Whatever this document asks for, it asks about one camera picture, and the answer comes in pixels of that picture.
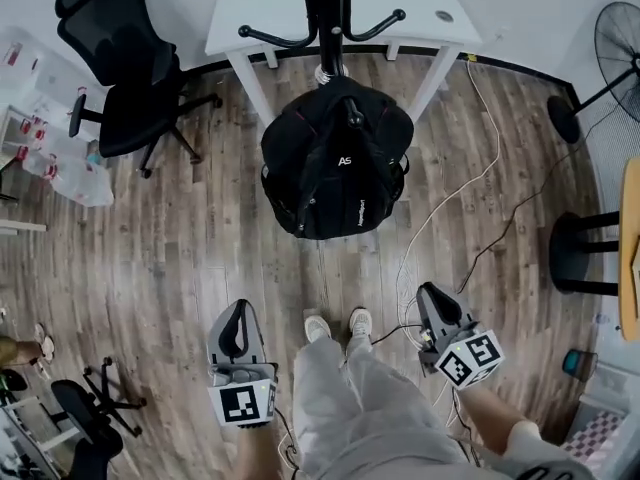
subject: person's arm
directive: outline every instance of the person's arm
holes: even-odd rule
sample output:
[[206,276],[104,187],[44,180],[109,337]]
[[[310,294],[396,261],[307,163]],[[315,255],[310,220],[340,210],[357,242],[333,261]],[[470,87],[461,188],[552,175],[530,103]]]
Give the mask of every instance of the person's arm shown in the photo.
[[280,459],[271,423],[238,431],[233,480],[280,480]]
[[460,401],[478,429],[484,445],[492,452],[504,454],[514,425],[528,421],[484,386],[476,384],[458,392]]

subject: black backpack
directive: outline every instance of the black backpack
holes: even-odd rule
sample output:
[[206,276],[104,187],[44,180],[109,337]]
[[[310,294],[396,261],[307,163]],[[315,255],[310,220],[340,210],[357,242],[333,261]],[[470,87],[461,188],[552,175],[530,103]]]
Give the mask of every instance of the black backpack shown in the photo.
[[[349,97],[364,115],[359,129],[347,124]],[[393,98],[350,78],[296,98],[261,143],[262,186],[276,219],[315,240],[375,229],[402,194],[412,137],[413,123]]]

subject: baseboard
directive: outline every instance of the baseboard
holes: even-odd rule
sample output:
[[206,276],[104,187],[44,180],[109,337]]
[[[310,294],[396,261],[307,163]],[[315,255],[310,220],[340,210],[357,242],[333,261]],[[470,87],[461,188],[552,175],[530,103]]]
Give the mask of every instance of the baseboard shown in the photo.
[[[344,45],[344,53],[382,53],[385,54],[387,52],[387,45],[384,44],[347,44]],[[408,55],[425,55],[428,57],[435,57],[438,53],[437,48],[423,48],[420,46],[401,46],[398,53],[400,54],[408,54]],[[320,48],[317,46],[309,46],[307,48],[296,48],[292,50],[276,50],[276,57],[278,59],[290,59],[292,57],[306,57],[309,55],[319,55]],[[461,53],[458,55],[459,59],[466,59],[467,54]],[[512,62],[505,62],[503,60],[494,59],[491,57],[484,57],[482,55],[477,56],[477,62],[480,64],[486,64],[487,66],[495,66],[498,68],[509,69],[511,71],[515,71],[517,73],[523,73],[525,75],[530,75],[541,80],[545,80],[547,82],[552,82],[554,84],[559,85],[567,91],[567,96],[571,105],[577,107],[580,104],[580,100],[578,100],[578,96],[576,94],[575,89],[573,88],[573,84],[567,82],[566,80],[562,80],[560,78],[556,78],[555,76],[548,75],[546,73],[542,73],[541,71],[536,71],[535,69],[527,68],[524,66],[520,66],[519,64],[513,64]],[[256,53],[253,55],[249,55],[249,60],[251,62],[265,62],[267,59],[264,53]],[[205,64],[204,66],[198,66],[197,68],[190,69],[186,72],[189,77],[192,76],[200,76],[205,73],[211,73],[213,71],[220,71],[222,69],[231,68],[231,63],[228,60],[221,60],[219,62],[213,62],[211,64]]]

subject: black cable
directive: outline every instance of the black cable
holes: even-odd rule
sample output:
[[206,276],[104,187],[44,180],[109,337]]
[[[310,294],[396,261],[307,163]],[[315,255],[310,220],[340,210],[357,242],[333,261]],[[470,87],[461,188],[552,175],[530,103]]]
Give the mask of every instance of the black cable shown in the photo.
[[278,409],[277,407],[274,407],[273,409],[276,411],[276,414],[280,417],[280,420],[282,421],[282,424],[284,425],[284,428],[287,431],[287,434],[289,435],[289,441],[291,441],[291,444],[287,445],[287,447],[284,450],[284,456],[287,458],[287,462],[289,462],[289,466],[293,468],[293,474],[291,475],[291,480],[295,480],[296,475],[300,470],[300,467],[291,458],[291,455],[289,455],[289,453],[293,452],[294,454],[297,455],[298,450],[296,448],[295,441],[293,440],[293,434],[291,434],[291,430],[289,429],[289,425],[287,424],[287,420],[284,417],[284,414],[282,414],[280,412],[280,409]]
[[382,338],[378,338],[376,341],[372,341],[371,345],[380,343],[382,340],[386,340],[394,332],[399,331],[400,329],[406,329],[407,327],[422,327],[422,324],[396,325],[391,331],[385,334]]
[[469,282],[469,278],[471,277],[471,274],[473,274],[473,271],[476,268],[476,265],[478,264],[478,260],[480,259],[480,257],[505,237],[505,235],[507,234],[507,231],[511,227],[511,224],[513,224],[513,221],[514,221],[514,219],[516,217],[516,211],[518,210],[518,208],[520,208],[523,204],[528,203],[533,198],[535,198],[535,197],[539,196],[540,194],[542,194],[542,191],[544,190],[544,188],[546,187],[547,183],[551,179],[551,176],[553,175],[553,172],[555,171],[556,167],[558,167],[558,165],[560,165],[564,160],[566,160],[570,156],[572,156],[575,153],[577,153],[580,149],[582,149],[582,147],[587,143],[587,139],[589,138],[589,135],[591,135],[591,132],[593,131],[593,129],[596,126],[598,126],[602,121],[604,121],[607,117],[609,117],[611,114],[613,114],[618,109],[619,106],[620,106],[620,103],[618,103],[611,112],[609,112],[607,115],[605,115],[604,117],[599,119],[596,123],[591,125],[591,128],[589,128],[589,131],[585,135],[584,139],[582,139],[580,145],[578,147],[570,150],[568,153],[566,153],[562,157],[560,157],[560,159],[556,160],[556,162],[551,166],[551,169],[549,169],[549,171],[547,172],[547,176],[545,177],[544,181],[542,182],[542,185],[540,185],[540,188],[538,190],[536,190],[530,196],[524,198],[522,201],[520,201],[517,205],[515,205],[513,207],[513,210],[511,211],[511,216],[509,217],[509,221],[507,222],[507,225],[505,226],[505,228],[502,230],[502,233],[500,233],[498,238],[496,238],[493,242],[491,242],[484,249],[482,249],[478,254],[476,254],[476,257],[473,259],[473,263],[471,264],[471,268],[467,272],[467,275],[464,277],[464,280],[460,284],[460,288],[458,288],[456,293],[460,294],[466,288],[467,283]]
[[[453,387],[451,388],[451,396],[453,397],[453,408],[456,410],[456,416],[458,417],[458,420],[460,421],[460,424],[469,431],[469,441],[472,441],[472,436],[471,436],[471,427],[469,425],[467,425],[463,420],[462,420],[462,416],[460,416],[460,406],[458,405],[458,400],[456,399],[456,395],[455,395],[455,390],[453,389]],[[471,462],[469,460],[469,456],[467,455],[467,452],[464,449],[464,446],[462,446],[462,443],[460,441],[458,441],[458,444],[460,445],[460,448],[462,448],[462,451],[464,452],[465,456],[467,457],[467,460],[469,462]],[[476,454],[476,451],[473,448],[473,445],[469,445],[469,449],[471,450],[471,455],[473,456],[473,460],[476,463],[476,466],[480,467],[480,459],[478,459],[478,455]]]

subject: coat rack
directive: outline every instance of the coat rack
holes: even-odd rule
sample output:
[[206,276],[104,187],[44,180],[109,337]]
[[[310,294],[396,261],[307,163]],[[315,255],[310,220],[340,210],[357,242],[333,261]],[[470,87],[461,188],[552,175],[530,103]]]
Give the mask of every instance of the coat rack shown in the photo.
[[[407,15],[402,9],[393,13],[375,27],[363,34],[351,32],[351,0],[305,0],[309,35],[300,41],[290,41],[280,37],[252,29],[242,25],[238,29],[241,37],[253,37],[265,43],[281,48],[304,48],[320,35],[320,83],[327,83],[331,77],[345,76],[342,63],[342,37],[354,42],[373,39],[396,21],[404,20]],[[364,124],[364,116],[356,108],[351,98],[345,98],[347,120],[352,128],[360,128]]]

